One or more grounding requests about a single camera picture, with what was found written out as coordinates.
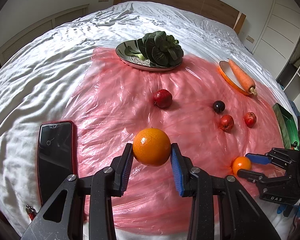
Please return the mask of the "pink plastic sheet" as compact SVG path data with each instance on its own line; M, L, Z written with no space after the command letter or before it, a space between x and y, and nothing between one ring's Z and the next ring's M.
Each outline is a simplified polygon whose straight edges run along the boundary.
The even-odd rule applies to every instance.
M175 70L161 73L132 68L110 48L96 48L91 59L63 114L77 126L80 177L108 166L145 128L164 131L194 165L217 177L229 175L239 156L283 147L276 99L261 83L257 97L244 96L224 81L215 63L190 54ZM173 96L168 108L154 105L153 95L161 89ZM212 107L217 100L225 103L219 114ZM257 117L252 128L244 122L248 112ZM231 132L219 127L224 115L234 119Z

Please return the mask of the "orange rimmed white plate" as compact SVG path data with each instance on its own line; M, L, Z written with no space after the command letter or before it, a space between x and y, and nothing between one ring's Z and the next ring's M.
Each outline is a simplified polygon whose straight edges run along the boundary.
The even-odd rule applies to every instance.
M238 82L237 78L235 77L234 73L232 72L228 61L220 61L218 65L218 71L224 80L236 91L240 92L245 96L251 96L248 92L246 92Z

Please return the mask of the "large orange mandarin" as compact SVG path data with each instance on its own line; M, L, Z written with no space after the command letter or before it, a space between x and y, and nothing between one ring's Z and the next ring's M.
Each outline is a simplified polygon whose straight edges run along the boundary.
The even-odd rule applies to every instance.
M168 135L157 128L141 130L133 140L135 159L147 166L161 166L168 161L171 142Z

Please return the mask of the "dark red apple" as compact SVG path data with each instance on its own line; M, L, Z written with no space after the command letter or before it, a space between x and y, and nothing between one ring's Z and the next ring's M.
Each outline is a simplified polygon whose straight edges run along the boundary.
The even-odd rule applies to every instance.
M173 96L168 90L161 89L154 93L153 102L159 108L168 108L173 102Z

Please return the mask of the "green leafy vegetable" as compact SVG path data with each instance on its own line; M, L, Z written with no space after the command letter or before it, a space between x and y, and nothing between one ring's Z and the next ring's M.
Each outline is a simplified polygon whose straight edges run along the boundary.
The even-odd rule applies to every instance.
M184 51L179 41L164 31L146 33L142 38L137 39L137 42L141 53L138 57L143 56L152 63L168 67L183 61Z

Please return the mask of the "small orange mandarin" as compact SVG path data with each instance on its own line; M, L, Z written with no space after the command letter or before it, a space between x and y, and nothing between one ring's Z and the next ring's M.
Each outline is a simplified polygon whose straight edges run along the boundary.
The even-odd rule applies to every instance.
M233 162L232 162L232 165L231 165L231 168L232 168L232 172L233 174L236 176L237 175L237 172L240 170L240 169L244 169L244 170L251 170L251 167L252 167L252 164L251 164L251 161L249 158L247 157L237 157Z

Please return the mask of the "white wardrobe shelving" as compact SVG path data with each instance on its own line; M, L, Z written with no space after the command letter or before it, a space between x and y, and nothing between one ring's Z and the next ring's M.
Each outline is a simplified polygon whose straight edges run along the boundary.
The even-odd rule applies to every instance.
M300 8L294 0L273 0L254 57L279 83L300 112Z

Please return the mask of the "silver plate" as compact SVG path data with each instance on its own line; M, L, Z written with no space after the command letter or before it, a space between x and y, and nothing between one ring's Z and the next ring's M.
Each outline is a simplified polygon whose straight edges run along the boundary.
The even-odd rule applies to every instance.
M175 66L163 67L152 63L143 56L138 57L140 53L137 40L129 40L117 45L115 52L117 56L127 65L148 72L167 72L179 67L182 61Z

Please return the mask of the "green metal tray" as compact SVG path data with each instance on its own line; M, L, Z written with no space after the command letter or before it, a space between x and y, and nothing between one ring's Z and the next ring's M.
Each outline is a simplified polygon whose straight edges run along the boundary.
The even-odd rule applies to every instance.
M280 127L284 148L298 150L300 146L299 135L293 116L279 103L273 105L273 111ZM291 144L295 141L298 142L298 146L297 148L292 148Z

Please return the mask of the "red case smartphone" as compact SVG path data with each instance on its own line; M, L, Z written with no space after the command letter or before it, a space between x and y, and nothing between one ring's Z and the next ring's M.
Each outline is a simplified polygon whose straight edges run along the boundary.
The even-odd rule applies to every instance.
M77 174L76 146L77 131L72 121L55 121L40 126L37 175L42 205L67 176Z

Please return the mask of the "white bed sheet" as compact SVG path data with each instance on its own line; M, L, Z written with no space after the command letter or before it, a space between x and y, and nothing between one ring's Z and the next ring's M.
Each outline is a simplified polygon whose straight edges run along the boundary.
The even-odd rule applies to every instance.
M96 47L114 48L162 29L186 53L209 61L229 56L267 86L286 110L282 88L228 26L153 2L125 2L60 25L27 44L0 69L0 212L18 236L30 223L26 204L39 205L36 155L39 126L62 116L91 66Z

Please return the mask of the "orange carrot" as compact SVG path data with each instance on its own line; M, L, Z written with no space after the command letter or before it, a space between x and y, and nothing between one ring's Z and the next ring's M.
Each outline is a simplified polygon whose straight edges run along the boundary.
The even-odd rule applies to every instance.
M231 59L228 60L228 63L243 90L245 90L248 94L257 96L254 80Z

